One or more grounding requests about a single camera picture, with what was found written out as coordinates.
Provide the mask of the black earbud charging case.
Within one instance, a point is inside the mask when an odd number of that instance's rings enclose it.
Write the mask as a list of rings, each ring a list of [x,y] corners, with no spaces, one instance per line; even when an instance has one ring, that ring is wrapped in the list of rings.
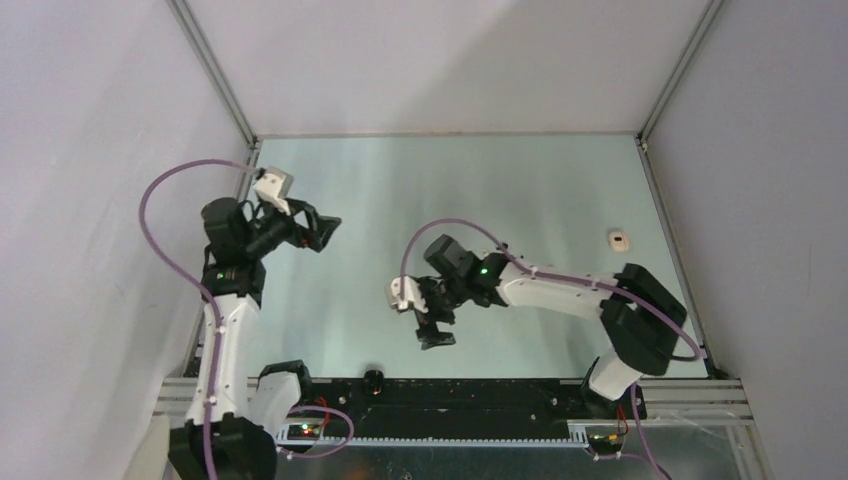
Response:
[[[366,395],[377,396],[382,393],[385,376],[382,370],[371,369],[363,375],[363,391]]]

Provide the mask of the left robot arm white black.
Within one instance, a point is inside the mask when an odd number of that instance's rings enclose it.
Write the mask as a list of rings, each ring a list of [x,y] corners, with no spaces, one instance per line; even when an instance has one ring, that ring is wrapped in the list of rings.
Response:
[[[182,426],[170,432],[168,459],[183,479],[272,479],[275,436],[286,414],[304,416],[316,390],[300,360],[266,366],[255,393],[243,357],[262,305],[263,258],[280,245],[320,252],[341,225],[314,206],[289,209],[261,200],[245,215],[242,202],[223,197],[201,211],[208,245],[200,284],[206,304],[205,340],[197,388]]]

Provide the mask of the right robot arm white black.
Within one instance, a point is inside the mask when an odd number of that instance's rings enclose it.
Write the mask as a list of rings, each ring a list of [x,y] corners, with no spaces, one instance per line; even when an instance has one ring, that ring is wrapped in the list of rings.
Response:
[[[433,276],[393,279],[390,306],[414,313],[422,349],[455,342],[442,323],[452,325],[467,302],[479,307],[532,307],[597,321],[610,348],[590,367],[581,392],[585,411],[606,418],[622,396],[644,376],[662,376],[688,317],[684,305],[645,267],[628,263],[612,274],[569,276],[525,265],[499,247],[482,257],[442,235],[425,251]]]

